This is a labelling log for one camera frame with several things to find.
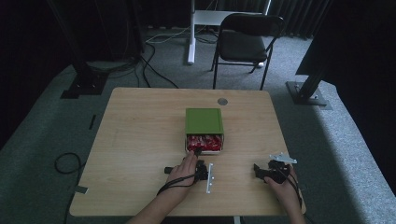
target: chair seat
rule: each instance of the chair seat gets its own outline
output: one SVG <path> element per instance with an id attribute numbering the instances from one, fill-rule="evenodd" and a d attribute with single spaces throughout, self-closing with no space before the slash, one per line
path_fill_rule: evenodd
<path id="1" fill-rule="evenodd" d="M 219 56 L 225 61 L 262 63 L 267 59 L 261 36 L 224 31 L 220 43 L 221 46 L 227 46 L 219 47 Z"/>

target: person's right hand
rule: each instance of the person's right hand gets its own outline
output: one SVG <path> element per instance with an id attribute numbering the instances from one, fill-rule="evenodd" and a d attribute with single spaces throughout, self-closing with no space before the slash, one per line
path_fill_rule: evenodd
<path id="1" fill-rule="evenodd" d="M 293 175 L 297 181 L 297 175 L 295 174 L 292 166 L 290 167 L 290 174 Z M 291 182 L 294 182 L 294 179 L 291 177 L 291 175 L 289 175 L 289 179 Z M 288 180 L 285 180 L 282 184 L 276 183 L 271 177 L 268 176 L 266 176 L 264 180 L 271 187 L 273 192 L 276 194 L 276 197 L 285 208 L 290 217 L 290 222 L 305 223 L 300 207 L 299 197 L 297 196 L 294 186 L 291 185 Z"/>

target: metal base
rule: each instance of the metal base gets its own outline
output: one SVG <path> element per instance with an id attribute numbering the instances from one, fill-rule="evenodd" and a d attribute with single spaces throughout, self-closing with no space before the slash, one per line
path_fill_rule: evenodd
<path id="1" fill-rule="evenodd" d="M 68 91 L 62 93 L 61 99 L 77 99 L 80 95 L 100 95 L 106 85 L 108 73 L 97 73 L 94 79 L 85 85 L 81 85 L 77 75 Z"/>
<path id="2" fill-rule="evenodd" d="M 318 105 L 322 110 L 332 110 L 332 106 L 330 102 L 323 99 L 323 96 L 320 93 L 319 89 L 316 89 L 314 94 L 308 99 L 304 99 L 300 97 L 300 88 L 303 86 L 303 82 L 294 82 L 288 81 L 286 82 L 286 86 L 289 89 L 289 93 L 293 102 L 297 105 Z"/>

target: metal bracket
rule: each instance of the metal bracket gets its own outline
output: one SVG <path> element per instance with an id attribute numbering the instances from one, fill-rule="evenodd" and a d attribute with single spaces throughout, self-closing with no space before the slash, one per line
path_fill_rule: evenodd
<path id="1" fill-rule="evenodd" d="M 212 167 L 213 167 L 213 163 L 209 163 L 209 169 L 207 172 L 207 183 L 206 183 L 206 193 L 210 193 L 210 189 L 212 188 L 212 180 L 215 179 L 215 177 L 212 174 Z"/>
<path id="2" fill-rule="evenodd" d="M 283 162 L 289 162 L 289 163 L 297 163 L 297 160 L 290 158 L 289 156 L 286 156 L 281 152 L 279 155 L 270 155 L 270 158 L 273 159 L 274 161 L 283 161 Z"/>

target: wooden table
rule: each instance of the wooden table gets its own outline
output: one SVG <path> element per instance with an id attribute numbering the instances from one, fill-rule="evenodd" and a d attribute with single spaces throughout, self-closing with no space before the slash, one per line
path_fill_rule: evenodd
<path id="1" fill-rule="evenodd" d="M 218 99 L 227 100 L 219 105 Z M 166 166 L 185 156 L 185 109 L 221 108 L 224 149 L 201 156 L 214 164 L 213 187 L 191 188 L 170 216 L 284 215 L 269 187 L 254 175 L 270 154 L 288 153 L 266 91 L 116 88 L 110 97 L 76 193 L 73 216 L 133 216 L 165 183 Z"/>

